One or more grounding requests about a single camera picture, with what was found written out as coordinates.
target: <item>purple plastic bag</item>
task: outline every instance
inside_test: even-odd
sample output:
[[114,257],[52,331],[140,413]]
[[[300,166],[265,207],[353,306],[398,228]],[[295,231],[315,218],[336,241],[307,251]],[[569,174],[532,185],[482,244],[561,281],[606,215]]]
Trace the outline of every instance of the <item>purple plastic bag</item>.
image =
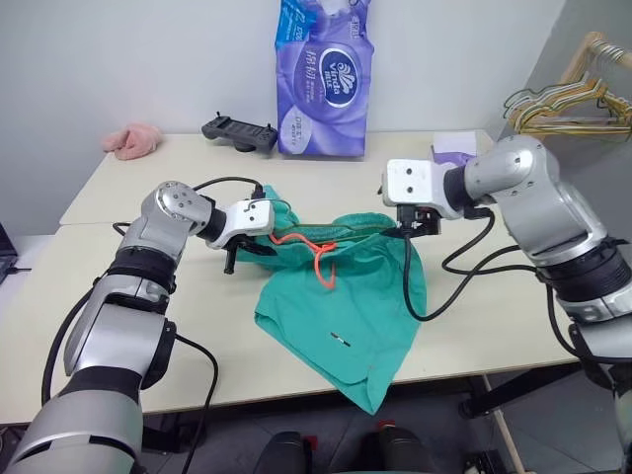
[[276,103],[281,153],[361,156],[373,46],[370,0],[328,15],[316,0],[281,0]]

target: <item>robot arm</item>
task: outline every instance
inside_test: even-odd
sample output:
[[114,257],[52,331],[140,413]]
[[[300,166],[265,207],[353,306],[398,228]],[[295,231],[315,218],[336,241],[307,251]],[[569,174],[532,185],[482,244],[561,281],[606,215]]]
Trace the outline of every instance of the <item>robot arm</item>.
[[68,337],[63,359],[70,381],[33,420],[9,473],[136,472],[139,390],[167,370],[176,326],[165,311],[187,239],[196,235],[213,249],[228,249],[232,273],[233,244],[273,230],[271,203],[253,203],[221,209],[177,182],[144,200]]
[[632,459],[632,271],[617,249],[621,242],[560,180],[555,157],[518,135],[463,167],[391,160],[382,190],[409,235],[437,233],[440,217],[467,218],[476,205],[498,204],[510,234],[572,320],[569,333],[587,375],[614,391],[620,438]]

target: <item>table leg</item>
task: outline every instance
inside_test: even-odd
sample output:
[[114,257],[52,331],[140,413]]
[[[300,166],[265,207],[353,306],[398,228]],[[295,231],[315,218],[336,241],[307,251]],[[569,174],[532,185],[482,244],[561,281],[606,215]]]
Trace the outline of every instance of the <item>table leg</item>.
[[[169,413],[161,416],[158,430],[143,426],[142,448],[160,452],[182,452],[189,449],[193,440],[198,420],[181,422],[180,413]],[[199,443],[202,444],[206,429],[202,431]]]
[[509,382],[494,388],[489,392],[481,391],[469,400],[461,402],[459,412],[464,418],[478,418],[487,415],[490,411],[519,397],[542,388],[550,383],[567,377],[582,370],[579,362],[563,365],[551,365],[528,370],[522,375],[513,378]]

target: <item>gray floor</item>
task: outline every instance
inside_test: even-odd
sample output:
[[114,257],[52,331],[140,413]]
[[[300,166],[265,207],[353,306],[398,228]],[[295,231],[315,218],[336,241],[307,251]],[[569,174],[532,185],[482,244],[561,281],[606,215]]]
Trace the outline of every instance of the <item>gray floor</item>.
[[[499,374],[491,379],[497,384],[511,376]],[[318,436],[314,473],[339,472],[356,454],[362,436],[373,430],[379,420],[394,420],[416,433],[434,454],[441,473],[462,472],[466,452],[490,448],[501,452],[511,472],[513,468],[492,419],[462,420],[456,410],[462,398],[451,395],[387,399],[375,417],[347,406],[211,421],[207,439],[198,448],[189,472],[250,474],[268,440],[282,431]],[[582,373],[540,389],[504,411],[528,469],[540,474],[578,474],[613,470],[619,464],[621,451],[611,396],[588,382]],[[4,440],[0,471],[16,439],[5,433]],[[185,457],[146,452],[142,462],[150,474],[177,474]]]

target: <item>black cable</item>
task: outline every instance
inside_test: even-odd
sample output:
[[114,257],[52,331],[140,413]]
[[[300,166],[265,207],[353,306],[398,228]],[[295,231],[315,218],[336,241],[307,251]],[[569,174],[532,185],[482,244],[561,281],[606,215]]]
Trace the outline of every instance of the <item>black cable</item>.
[[[452,262],[454,259],[463,255],[465,252],[470,250],[476,244],[478,244],[481,240],[487,237],[487,235],[494,228],[494,224],[496,223],[496,216],[494,215],[494,212],[491,209],[480,209],[480,213],[489,219],[487,222],[487,225],[476,237],[474,237],[464,246],[459,247],[450,255],[445,257],[443,262],[441,262],[441,268],[444,269],[446,272],[450,272],[451,274],[466,275],[466,276],[470,274],[471,270],[455,269],[453,267],[450,267],[449,263]],[[527,272],[535,273],[535,267],[532,267],[531,265],[505,265],[502,267],[495,267],[493,269],[481,270],[477,272],[476,275],[491,275],[491,274],[497,274],[498,272],[509,272],[513,270],[524,270]]]
[[[411,244],[410,235],[406,235],[404,237],[404,301],[406,302],[406,307],[408,308],[408,311],[411,313],[411,316],[413,316],[415,319],[421,322],[432,321],[432,319],[436,318],[441,313],[443,313],[447,308],[449,308],[450,305],[454,301],[456,301],[456,298],[458,298],[459,294],[461,294],[463,289],[465,289],[465,286],[467,286],[467,283],[469,283],[473,277],[475,277],[476,275],[479,275],[479,271],[483,267],[485,267],[487,264],[489,264],[492,260],[497,259],[501,255],[508,254],[509,252],[515,252],[516,250],[519,250],[518,245],[511,245],[509,247],[505,247],[503,249],[497,250],[496,252],[493,252],[487,257],[485,257],[478,264],[476,264],[471,271],[468,272],[467,276],[463,279],[463,281],[459,284],[459,286],[454,290],[454,292],[450,295],[450,297],[447,298],[447,300],[437,310],[435,310],[433,313],[429,314],[428,316],[421,316],[417,314],[417,312],[415,311],[415,308],[413,308],[413,305],[411,304],[411,296],[408,289],[409,273],[411,269],[412,245],[413,244]],[[505,271],[505,270],[498,270],[498,269],[494,269],[494,270],[496,270],[496,272]],[[535,273],[535,269],[529,268],[529,270]]]
[[551,324],[551,329],[553,330],[553,334],[555,335],[555,339],[560,343],[560,346],[564,348],[564,350],[569,353],[571,356],[579,357],[575,348],[573,348],[562,336],[562,332],[560,331],[560,327],[557,325],[557,319],[555,319],[555,306],[553,305],[553,288],[551,285],[546,285],[546,310],[549,314],[549,323]]
[[216,183],[224,183],[226,181],[241,181],[243,183],[250,183],[252,185],[255,185],[257,191],[263,191],[264,189],[261,183],[251,178],[244,178],[241,176],[224,176],[223,178],[215,178],[214,180],[206,181],[201,185],[197,185],[194,187],[194,191],[199,191],[202,188],[206,188],[207,186],[214,185]]
[[10,267],[9,269],[7,269],[6,274],[7,275],[15,275],[15,274],[20,274],[22,272],[30,272],[32,269],[19,269],[18,267]]
[[457,257],[460,257],[461,255],[463,255],[465,252],[470,250],[472,247],[474,247],[476,244],[478,244],[481,240],[483,240],[485,237],[487,237],[487,235],[494,228],[494,224],[496,223],[496,215],[494,215],[494,212],[492,212],[491,209],[487,209],[487,208],[480,209],[480,211],[484,212],[485,216],[488,218],[487,225],[485,226],[485,228],[476,237],[474,237],[472,240],[470,240],[464,246],[459,247],[454,252],[452,252],[450,255],[445,257],[443,262],[441,262],[441,268],[444,269],[446,272],[450,272],[451,274],[457,274],[457,275],[467,275],[467,274],[470,273],[469,270],[453,269],[448,264],[450,262],[452,262],[454,259],[456,259]]
[[50,400],[50,386],[52,384],[52,372],[55,369],[55,362],[57,361],[57,354],[59,353],[59,348],[61,347],[61,342],[63,341],[68,328],[72,324],[72,321],[75,319],[81,308],[88,302],[90,299],[90,295],[92,294],[93,288],[90,288],[86,294],[84,294],[79,301],[72,307],[72,309],[68,312],[66,317],[64,318],[61,326],[57,330],[57,334],[55,334],[55,339],[52,340],[52,345],[50,346],[50,350],[48,351],[48,357],[46,358],[46,365],[43,369],[43,376],[41,378],[41,405],[44,406],[45,403]]
[[129,222],[115,222],[112,224],[112,228],[121,236],[125,236],[125,231],[121,229],[121,227],[129,227],[131,224]]
[[217,378],[219,376],[219,364],[217,363],[217,359],[215,358],[215,356],[211,354],[210,351],[204,346],[201,346],[198,343],[194,343],[193,341],[190,341],[189,339],[179,334],[176,334],[176,339],[180,341],[181,343],[186,344],[187,346],[191,346],[192,348],[197,349],[198,351],[203,353],[205,356],[207,356],[210,359],[210,363],[212,363],[213,365],[213,380],[210,383],[210,389],[208,390],[208,394],[206,395],[206,400],[204,401],[204,406],[202,408],[201,416],[199,417],[199,421],[197,422],[196,434],[194,435],[194,439],[191,443],[191,450],[189,451],[189,455],[187,456],[185,465],[182,468],[182,474],[187,474],[187,472],[189,471],[189,466],[191,466],[191,461],[193,460],[194,454],[196,453],[196,448],[198,447],[201,431],[204,428],[204,425],[206,423],[206,415],[208,415],[210,399],[212,398],[213,392],[215,391],[215,386],[217,385]]

